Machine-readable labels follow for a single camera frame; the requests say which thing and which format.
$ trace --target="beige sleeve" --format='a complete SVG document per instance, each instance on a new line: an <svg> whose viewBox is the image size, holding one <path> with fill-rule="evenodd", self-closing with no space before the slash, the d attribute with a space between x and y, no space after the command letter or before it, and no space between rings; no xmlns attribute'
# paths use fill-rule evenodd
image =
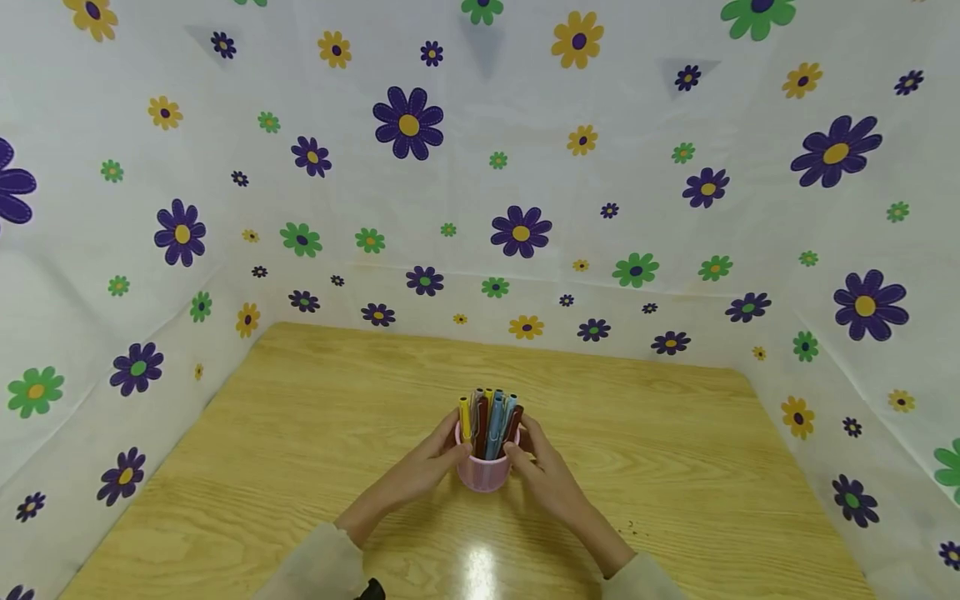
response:
<svg viewBox="0 0 960 600"><path fill-rule="evenodd" d="M639 552L609 580L601 583L603 600L684 600L686 596L654 557Z"/></svg>
<svg viewBox="0 0 960 600"><path fill-rule="evenodd" d="M321 523L253 600L354 600L366 587L363 551L333 523Z"/></svg>

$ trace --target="green flower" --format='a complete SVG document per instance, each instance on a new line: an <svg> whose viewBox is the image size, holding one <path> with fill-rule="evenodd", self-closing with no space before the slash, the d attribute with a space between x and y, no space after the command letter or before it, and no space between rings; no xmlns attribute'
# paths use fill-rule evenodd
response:
<svg viewBox="0 0 960 600"><path fill-rule="evenodd" d="M123 296L130 291L130 282L127 281L125 276L118 275L110 280L107 291L110 292L111 296Z"/></svg>
<svg viewBox="0 0 960 600"><path fill-rule="evenodd" d="M274 117L272 112L260 111L260 116L256 117L260 121L260 129L267 133L276 133L280 131L280 120Z"/></svg>
<svg viewBox="0 0 960 600"><path fill-rule="evenodd" d="M644 281L654 280L654 271L660 268L659 262L653 262L654 256L649 252L642 258L636 252L630 255L627 260L620 260L616 263L616 271L612 274L620 278L620 285L627 287L628 284L634 287L640 287Z"/></svg>
<svg viewBox="0 0 960 600"><path fill-rule="evenodd" d="M362 248L363 252L369 254L380 254L380 251L387 247L383 243L384 237L376 233L376 229L361 228L360 232L354 235L357 238L357 248Z"/></svg>
<svg viewBox="0 0 960 600"><path fill-rule="evenodd" d="M740 39L750 31L754 41L761 41L770 35L771 21L777 25L788 25L797 13L793 0L733 0L720 11L720 18L732 21L730 37Z"/></svg>
<svg viewBox="0 0 960 600"><path fill-rule="evenodd" d="M306 254L310 258L316 258L317 252L324 249L320 245L320 234L311 231L306 223L301 223L299 227L287 223L287 229L281 229L280 235L286 240L283 245L294 249L297 256Z"/></svg>
<svg viewBox="0 0 960 600"><path fill-rule="evenodd" d="M11 381L7 386L13 397L7 403L10 410L19 409L20 418L28 418L34 411L38 415L45 415L50 410L50 402L55 402L63 396L57 388L63 385L63 375L57 375L57 370L47 367L43 372L28 369L23 372L23 379Z"/></svg>
<svg viewBox="0 0 960 600"><path fill-rule="evenodd" d="M487 295L487 298L503 298L505 294L510 293L510 282L504 281L503 277L491 277L483 282L480 290Z"/></svg>
<svg viewBox="0 0 960 600"><path fill-rule="evenodd" d="M213 300L210 299L207 292L198 292L193 298L193 307L190 308L190 316L193 317L193 322L203 323L204 319L210 316L210 306L212 304Z"/></svg>
<svg viewBox="0 0 960 600"><path fill-rule="evenodd" d="M696 151L697 149L693 147L693 144L686 144L681 142L680 146L677 146L676 148L673 149L674 164L678 162L681 164L686 164L688 160L693 159L693 153L695 153Z"/></svg>
<svg viewBox="0 0 960 600"><path fill-rule="evenodd" d="M490 166L497 170L507 166L507 155L502 152L494 152L490 155Z"/></svg>
<svg viewBox="0 0 960 600"><path fill-rule="evenodd" d="M100 166L100 175L104 176L105 180L111 183L123 180L123 169L120 168L119 162L108 160Z"/></svg>
<svg viewBox="0 0 960 600"><path fill-rule="evenodd" d="M817 264L817 261L820 260L820 256L817 255L813 250L808 250L800 255L800 264L805 267L812 267Z"/></svg>
<svg viewBox="0 0 960 600"><path fill-rule="evenodd" d="M487 25L493 24L493 16L503 12L503 3L500 0L489 0L481 4L481 0L464 0L460 10L470 13L470 22L480 24L480 19Z"/></svg>
<svg viewBox="0 0 960 600"><path fill-rule="evenodd" d="M890 223L899 223L910 214L910 204L893 203L887 208L887 221Z"/></svg>
<svg viewBox="0 0 960 600"><path fill-rule="evenodd" d="M953 451L946 448L937 448L933 457L949 468L941 468L933 473L933 478L942 486L956 487L953 501L960 504L960 438L953 441Z"/></svg>
<svg viewBox="0 0 960 600"><path fill-rule="evenodd" d="M793 353L800 362L812 362L813 357L820 353L817 349L817 338L809 331L798 331L797 337L793 339Z"/></svg>
<svg viewBox="0 0 960 600"><path fill-rule="evenodd" d="M721 258L718 254L714 254L713 258L700 263L700 266L703 269L698 271L697 275L701 276L704 281L708 279L719 281L720 277L730 273L730 267L733 266L733 263L730 262L729 256Z"/></svg>

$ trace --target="fabric wall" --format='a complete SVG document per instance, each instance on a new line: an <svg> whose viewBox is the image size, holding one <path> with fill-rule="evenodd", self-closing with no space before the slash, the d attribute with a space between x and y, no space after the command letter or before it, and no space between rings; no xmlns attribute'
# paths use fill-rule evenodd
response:
<svg viewBox="0 0 960 600"><path fill-rule="evenodd" d="M10 0L0 596L285 320L741 370L878 597L950 597L958 17Z"/></svg>

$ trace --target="pink cup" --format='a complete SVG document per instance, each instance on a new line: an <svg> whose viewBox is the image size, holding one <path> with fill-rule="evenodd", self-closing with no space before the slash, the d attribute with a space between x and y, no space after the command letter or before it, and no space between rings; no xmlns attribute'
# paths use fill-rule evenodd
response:
<svg viewBox="0 0 960 600"><path fill-rule="evenodd" d="M460 422L457 421L456 440L460 443ZM516 430L514 444L520 444L520 430ZM470 456L466 461L457 466L457 474L460 475L460 481L474 492L488 493L495 492L507 482L507 475L510 473L510 459L506 454L503 458L495 461L482 461Z"/></svg>

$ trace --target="wooden table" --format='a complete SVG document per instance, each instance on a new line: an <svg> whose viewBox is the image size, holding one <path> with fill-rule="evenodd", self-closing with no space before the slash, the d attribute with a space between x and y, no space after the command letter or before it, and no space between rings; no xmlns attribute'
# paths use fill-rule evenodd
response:
<svg viewBox="0 0 960 600"><path fill-rule="evenodd" d="M519 394L691 599L874 597L736 372L277 324L62 598L249 598L477 386ZM365 568L391 600L600 595L515 475L493 494L447 476L383 521Z"/></svg>

